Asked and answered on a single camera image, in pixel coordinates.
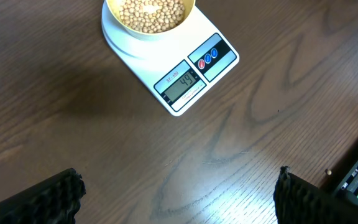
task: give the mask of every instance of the scale platform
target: scale platform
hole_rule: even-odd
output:
[[[128,34],[104,2],[102,28],[113,51],[174,116],[182,115],[240,59],[197,7],[172,35],[145,41]]]

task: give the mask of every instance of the red button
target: red button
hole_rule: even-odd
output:
[[[205,61],[204,61],[204,59],[200,59],[200,60],[198,61],[198,68],[199,68],[199,69],[204,69],[204,68],[205,68]]]

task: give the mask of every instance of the button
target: button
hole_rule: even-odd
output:
[[[205,59],[205,63],[211,63],[211,61],[212,61],[212,58],[211,58],[210,54],[206,54],[204,59]]]
[[[198,61],[198,68],[199,68],[199,69],[204,69],[204,68],[205,68],[205,61],[204,61],[204,59],[200,59],[200,60]]]
[[[211,50],[211,56],[212,56],[212,58],[216,58],[218,56],[218,50],[212,49]]]

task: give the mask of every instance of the bowl rim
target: bowl rim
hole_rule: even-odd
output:
[[[116,17],[116,15],[115,15],[114,13],[112,13],[112,10],[111,10],[111,8],[110,8],[109,0],[106,0],[106,3],[107,3],[107,7],[109,8],[109,11],[110,11],[110,13],[112,14],[112,16],[114,16],[114,18],[115,18],[121,25],[123,25],[126,29],[129,29],[129,30],[131,30],[131,31],[133,31],[133,32],[136,32],[136,33],[138,33],[138,34],[151,35],[151,36],[153,36],[153,35],[165,34],[165,33],[167,33],[167,32],[170,32],[170,31],[176,29],[176,28],[179,27],[180,25],[182,25],[182,24],[185,22],[185,20],[187,20],[187,18],[190,16],[190,13],[193,11],[194,6],[196,5],[196,1],[194,0],[194,1],[193,1],[193,5],[191,6],[191,9],[190,9],[189,15],[185,18],[185,20],[183,20],[183,22],[181,22],[179,25],[177,25],[177,26],[174,27],[173,29],[170,29],[170,30],[167,30],[167,31],[164,31],[164,32],[159,32],[159,33],[150,34],[150,33],[145,33],[145,32],[140,32],[140,31],[134,30],[134,29],[130,28],[129,26],[125,25],[123,22],[121,22],[121,20],[120,20],[119,18]]]

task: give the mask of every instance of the table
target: table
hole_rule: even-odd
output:
[[[78,223],[275,223],[279,167],[321,186],[358,137],[358,1],[199,0],[241,60],[178,118],[102,4],[0,0],[0,201],[73,167]]]

